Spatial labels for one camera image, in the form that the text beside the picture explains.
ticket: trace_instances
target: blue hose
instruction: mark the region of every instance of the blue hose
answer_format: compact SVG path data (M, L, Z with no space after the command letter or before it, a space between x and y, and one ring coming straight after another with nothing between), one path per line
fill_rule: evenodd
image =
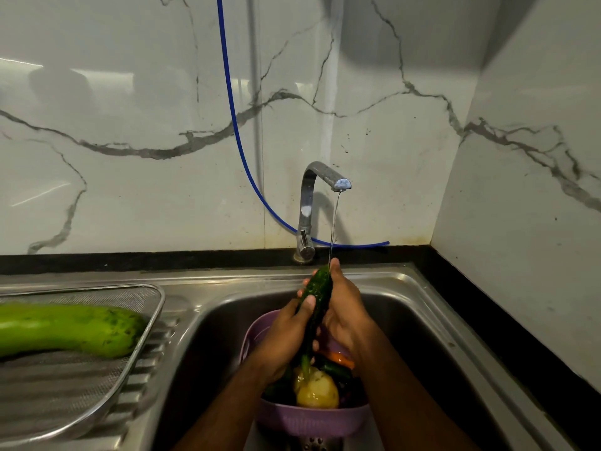
M269 213L276 219L282 226L284 226L289 231L296 233L297 229L290 226L284 220L280 218L280 216L275 213L275 211L271 208L267 201L259 191L257 184L252 178L251 171L248 169L248 164L246 163L246 157L244 156L244 150L242 150L242 142L240 140L240 132L238 131L238 121L236 120L236 108L234 107L234 96L231 90L231 78L229 76L229 61L227 58L227 44L225 42L225 22L223 20L223 1L217 0L217 11L219 16L219 32L221 33L221 53L223 54L223 70L225 71L225 84L227 85L227 95L229 99L229 111L231 113L231 122L234 126L234 135L236 136L236 143L238 144L238 152L240 153L240 159L242 160L242 165L244 166L244 172L246 172L246 176L248 177L248 181L252 185L252 189L255 190L255 193L263 203L263 205L267 208ZM320 241L315 237L311 238L313 242L320 243L321 245L330 245L329 242ZM388 245L390 242L380 242L380 243L368 243L366 245L343 245L339 243L335 243L334 246L338 248L373 248L377 246Z

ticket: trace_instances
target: person's right hand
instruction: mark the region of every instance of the person's right hand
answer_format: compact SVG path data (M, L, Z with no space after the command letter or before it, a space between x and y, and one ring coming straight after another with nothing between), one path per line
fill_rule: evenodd
M333 258L330 262L330 275L334 282L334 288L323 323L332 337L348 349L352 355L355 350L355 336L366 324L371 322L371 318L363 306L359 289L342 274L338 258ZM309 279L306 279L304 285L306 286L308 282Z

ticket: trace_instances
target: metal strainer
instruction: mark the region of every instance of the metal strainer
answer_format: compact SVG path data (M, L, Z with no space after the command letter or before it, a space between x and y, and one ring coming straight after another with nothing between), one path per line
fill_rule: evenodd
M116 401L159 316L165 293L148 284L19 292L0 303L107 305L148 319L130 356L107 360L69 351L29 354L0 361L0 447L85 433Z

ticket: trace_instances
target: purple colander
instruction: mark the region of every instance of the purple colander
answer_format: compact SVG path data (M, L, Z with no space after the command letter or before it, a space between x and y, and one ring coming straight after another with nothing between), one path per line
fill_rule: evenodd
M242 350L240 350L241 363L263 340L278 312L279 310L274 310L261 315L248 328L242 343ZM324 348L349 356L348 351L336 342L324 327L321 329L319 341ZM255 419L269 429L283 431L294 437L348 437L357 432L365 423L369 412L369 405L355 408L320 409L291 407L261 399Z

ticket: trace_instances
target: faucet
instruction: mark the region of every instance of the faucet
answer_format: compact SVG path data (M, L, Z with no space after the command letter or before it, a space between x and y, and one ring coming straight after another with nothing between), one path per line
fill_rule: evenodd
M351 188L349 179L321 161L313 161L306 167L300 184L299 230L296 234L294 255L294 260L300 264L310 263L315 256L315 246L311 241L311 214L313 212L313 188L317 176L321 177L336 193L342 193Z

